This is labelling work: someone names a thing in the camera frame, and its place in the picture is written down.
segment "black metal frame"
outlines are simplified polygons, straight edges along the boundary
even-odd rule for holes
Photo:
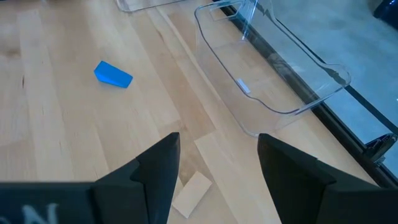
[[[220,8],[227,16],[236,14],[236,10],[233,6],[226,6]],[[238,28],[242,29],[245,24],[245,18],[234,19],[231,22]],[[248,40],[252,43],[253,47],[264,57],[268,58],[270,54],[279,55],[268,43],[264,40],[261,35],[255,30],[255,28],[248,27]],[[300,76],[289,66],[287,63],[283,63],[286,66],[287,72],[292,75],[286,75],[288,77],[287,83],[293,89],[294,92],[304,101],[311,102],[317,96],[311,90],[311,88],[300,78]],[[359,97],[359,102],[365,106],[382,124],[388,127],[394,134],[398,134],[398,128],[392,124],[383,114],[381,114],[372,104],[366,101],[358,92],[354,96]],[[326,105],[326,103],[320,103],[318,106],[312,109],[313,113],[318,119],[330,130],[330,132],[337,138],[341,145],[351,154],[351,156],[362,166],[362,168],[374,179],[374,181],[381,187],[386,188],[398,188],[397,177],[390,172],[390,170],[384,166],[376,166],[373,161],[363,156],[366,150],[365,144],[363,144],[356,135],[339,119],[339,117]]]

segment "wood grain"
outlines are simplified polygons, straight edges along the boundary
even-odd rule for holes
[[[196,171],[213,185],[189,219],[171,208],[169,223],[280,223],[256,139],[198,65],[193,11],[206,2],[126,14],[109,0],[1,1],[0,179],[96,180],[179,131],[178,188]],[[215,44],[238,35],[220,32]],[[269,67],[249,70],[262,58],[240,50],[247,57],[232,55],[230,65],[248,70],[243,79],[256,89],[253,80]],[[99,83],[100,60],[132,74],[131,86]],[[295,103],[291,92],[281,97]],[[374,183],[312,113],[271,134]]]

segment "plastic tray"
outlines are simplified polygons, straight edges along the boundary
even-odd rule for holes
[[[351,81],[295,38],[272,2],[261,2],[218,1],[195,11],[198,63],[251,136],[291,123]]]
[[[116,0],[120,11],[135,12],[141,9],[171,4],[184,0]]]

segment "blue block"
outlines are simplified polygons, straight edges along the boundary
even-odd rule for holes
[[[104,61],[95,68],[94,74],[99,81],[122,88],[127,88],[132,81],[131,75]]]

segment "black object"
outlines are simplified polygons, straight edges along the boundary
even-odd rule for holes
[[[166,224],[179,161],[172,133],[96,182],[1,183],[0,223]]]
[[[398,190],[335,169],[268,134],[257,146],[283,224],[398,223]]]
[[[398,29],[398,1],[384,0],[374,11],[374,17],[382,19]]]
[[[378,137],[366,144],[367,149],[364,156],[373,161],[375,165],[380,166],[385,159],[385,153],[397,142],[397,139],[398,136],[392,133]]]

